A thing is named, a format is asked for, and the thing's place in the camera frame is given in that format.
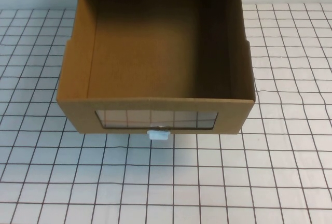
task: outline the rectangular window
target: rectangular window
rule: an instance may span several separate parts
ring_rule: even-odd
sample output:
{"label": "rectangular window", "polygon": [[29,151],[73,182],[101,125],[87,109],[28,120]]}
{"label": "rectangular window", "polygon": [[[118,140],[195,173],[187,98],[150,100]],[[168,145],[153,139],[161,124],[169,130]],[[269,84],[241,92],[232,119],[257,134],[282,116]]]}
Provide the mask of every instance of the rectangular window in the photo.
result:
{"label": "rectangular window", "polygon": [[97,110],[105,129],[207,129],[214,127],[214,111]]}

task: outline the box front panel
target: box front panel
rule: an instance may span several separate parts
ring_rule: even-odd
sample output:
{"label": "box front panel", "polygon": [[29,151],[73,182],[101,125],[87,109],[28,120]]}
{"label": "box front panel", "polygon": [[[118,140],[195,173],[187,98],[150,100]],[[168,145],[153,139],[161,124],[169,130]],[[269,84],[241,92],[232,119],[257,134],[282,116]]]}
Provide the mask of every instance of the box front panel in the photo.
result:
{"label": "box front panel", "polygon": [[236,134],[254,101],[122,99],[59,102],[80,133]]}

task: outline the cardboard box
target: cardboard box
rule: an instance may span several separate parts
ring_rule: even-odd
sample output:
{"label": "cardboard box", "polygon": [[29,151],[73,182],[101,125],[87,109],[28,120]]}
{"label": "cardboard box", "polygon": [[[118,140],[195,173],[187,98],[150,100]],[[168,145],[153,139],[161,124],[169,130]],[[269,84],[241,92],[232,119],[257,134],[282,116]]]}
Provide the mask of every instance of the cardboard box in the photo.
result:
{"label": "cardboard box", "polygon": [[241,0],[78,0],[57,100],[81,133],[238,133],[255,102]]}

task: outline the white plastic tab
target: white plastic tab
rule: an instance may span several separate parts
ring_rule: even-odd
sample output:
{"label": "white plastic tab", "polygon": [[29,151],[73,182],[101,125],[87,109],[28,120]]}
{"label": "white plastic tab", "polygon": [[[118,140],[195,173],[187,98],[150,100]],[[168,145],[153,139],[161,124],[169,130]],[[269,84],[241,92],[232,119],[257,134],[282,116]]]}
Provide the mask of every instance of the white plastic tab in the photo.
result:
{"label": "white plastic tab", "polygon": [[150,130],[147,131],[151,140],[168,140],[168,136],[171,134],[170,131],[156,131]]}

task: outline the white grid surface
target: white grid surface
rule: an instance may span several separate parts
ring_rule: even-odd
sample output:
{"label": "white grid surface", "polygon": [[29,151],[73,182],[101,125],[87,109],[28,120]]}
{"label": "white grid surface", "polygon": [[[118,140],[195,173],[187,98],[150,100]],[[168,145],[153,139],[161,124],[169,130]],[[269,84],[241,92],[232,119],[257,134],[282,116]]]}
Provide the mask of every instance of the white grid surface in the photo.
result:
{"label": "white grid surface", "polygon": [[0,223],[332,223],[332,4],[244,5],[241,133],[81,135],[56,104],[74,10],[0,11]]}

